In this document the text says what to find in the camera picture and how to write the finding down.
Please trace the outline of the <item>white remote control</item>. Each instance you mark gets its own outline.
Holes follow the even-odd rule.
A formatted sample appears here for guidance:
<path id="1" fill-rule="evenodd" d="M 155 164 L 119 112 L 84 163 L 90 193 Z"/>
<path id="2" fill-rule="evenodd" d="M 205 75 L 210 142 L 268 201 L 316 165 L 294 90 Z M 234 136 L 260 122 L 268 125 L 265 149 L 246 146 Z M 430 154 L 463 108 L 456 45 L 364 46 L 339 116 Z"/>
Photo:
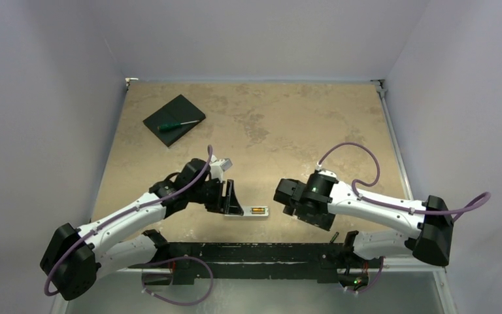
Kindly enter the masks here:
<path id="1" fill-rule="evenodd" d="M 230 219 L 267 219 L 269 218 L 269 208 L 268 207 L 243 207 L 241 215 L 224 215 L 225 218 Z"/>

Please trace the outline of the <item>gold battery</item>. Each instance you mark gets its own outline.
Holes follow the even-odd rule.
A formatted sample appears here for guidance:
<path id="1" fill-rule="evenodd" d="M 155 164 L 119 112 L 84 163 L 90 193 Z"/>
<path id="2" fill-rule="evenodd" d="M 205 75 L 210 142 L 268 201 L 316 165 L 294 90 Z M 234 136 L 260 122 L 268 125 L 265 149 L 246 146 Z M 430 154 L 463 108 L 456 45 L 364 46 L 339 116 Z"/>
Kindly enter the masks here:
<path id="1" fill-rule="evenodd" d="M 265 214 L 265 209 L 264 208 L 252 208 L 251 213 L 253 215 L 264 215 Z"/>

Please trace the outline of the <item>green black battery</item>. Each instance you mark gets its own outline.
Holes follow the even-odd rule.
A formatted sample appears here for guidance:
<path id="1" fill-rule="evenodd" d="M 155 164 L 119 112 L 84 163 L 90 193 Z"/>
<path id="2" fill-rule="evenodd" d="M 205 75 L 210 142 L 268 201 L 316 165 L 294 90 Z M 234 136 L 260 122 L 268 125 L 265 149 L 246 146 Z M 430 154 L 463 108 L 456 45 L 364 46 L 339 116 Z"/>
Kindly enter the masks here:
<path id="1" fill-rule="evenodd" d="M 334 243 L 335 240 L 338 238 L 339 236 L 339 232 L 335 232 L 335 234 L 332 236 L 331 240 L 330 240 L 330 243 Z"/>

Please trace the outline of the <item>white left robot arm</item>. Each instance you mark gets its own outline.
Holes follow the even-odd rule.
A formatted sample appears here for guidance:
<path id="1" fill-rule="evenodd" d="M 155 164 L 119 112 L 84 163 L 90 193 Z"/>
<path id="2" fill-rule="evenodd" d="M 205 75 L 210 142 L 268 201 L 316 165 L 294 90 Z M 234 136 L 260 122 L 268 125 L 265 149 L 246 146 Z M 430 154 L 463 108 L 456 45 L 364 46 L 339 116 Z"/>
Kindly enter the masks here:
<path id="1" fill-rule="evenodd" d="M 203 205 L 211 213 L 243 216 L 244 209 L 233 193 L 233 181 L 224 180 L 231 166 L 228 158 L 194 158 L 124 208 L 77 228 L 69 223 L 58 227 L 40 262 L 46 274 L 44 294 L 74 300 L 97 280 L 138 265 L 167 266 L 174 272 L 183 262 L 195 262 L 210 273 L 210 266 L 201 259 L 172 251 L 159 231 L 147 230 L 132 240 L 127 237 L 173 216 L 190 203 Z"/>

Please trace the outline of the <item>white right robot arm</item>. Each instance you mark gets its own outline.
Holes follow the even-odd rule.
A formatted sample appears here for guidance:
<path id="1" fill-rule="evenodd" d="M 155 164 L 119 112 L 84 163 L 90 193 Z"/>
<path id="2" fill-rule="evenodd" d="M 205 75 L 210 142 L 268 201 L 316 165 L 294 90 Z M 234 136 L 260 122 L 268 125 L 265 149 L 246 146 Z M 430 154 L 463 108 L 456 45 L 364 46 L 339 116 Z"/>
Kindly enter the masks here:
<path id="1" fill-rule="evenodd" d="M 364 190 L 355 193 L 328 170 L 315 171 L 306 183 L 281 179 L 273 199 L 284 213 L 330 230 L 337 215 L 361 218 L 387 227 L 382 232 L 350 232 L 341 258 L 349 266 L 381 256 L 411 255 L 432 266 L 450 261 L 453 219 L 444 200 L 404 200 Z"/>

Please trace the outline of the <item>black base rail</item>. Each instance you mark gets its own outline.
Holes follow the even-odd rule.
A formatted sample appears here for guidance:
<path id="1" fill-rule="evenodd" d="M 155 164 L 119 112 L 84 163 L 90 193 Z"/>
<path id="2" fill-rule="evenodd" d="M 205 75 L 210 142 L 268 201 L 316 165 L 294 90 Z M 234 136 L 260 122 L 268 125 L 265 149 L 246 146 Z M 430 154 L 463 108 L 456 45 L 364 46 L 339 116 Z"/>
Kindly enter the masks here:
<path id="1" fill-rule="evenodd" d="M 312 280 L 367 283 L 364 270 L 380 259 L 364 260 L 343 243 L 190 243 L 172 242 L 156 251 L 144 268 L 170 270 L 173 283 L 196 279 Z"/>

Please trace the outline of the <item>green handled screwdriver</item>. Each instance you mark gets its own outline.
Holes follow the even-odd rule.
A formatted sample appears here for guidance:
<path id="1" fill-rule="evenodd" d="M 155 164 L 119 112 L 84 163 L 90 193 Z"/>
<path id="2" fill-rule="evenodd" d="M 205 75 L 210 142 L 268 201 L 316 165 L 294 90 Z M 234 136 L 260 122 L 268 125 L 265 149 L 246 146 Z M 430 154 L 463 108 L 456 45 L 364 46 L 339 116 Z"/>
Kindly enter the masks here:
<path id="1" fill-rule="evenodd" d="M 169 123 L 169 124 L 162 124 L 162 125 L 158 126 L 158 130 L 160 132 L 171 131 L 171 130 L 178 129 L 178 128 L 181 128 L 186 125 L 197 124 L 199 122 L 200 122 L 200 120 L 192 120 L 192 121 L 187 121 L 187 122 L 175 122 L 175 123 Z"/>

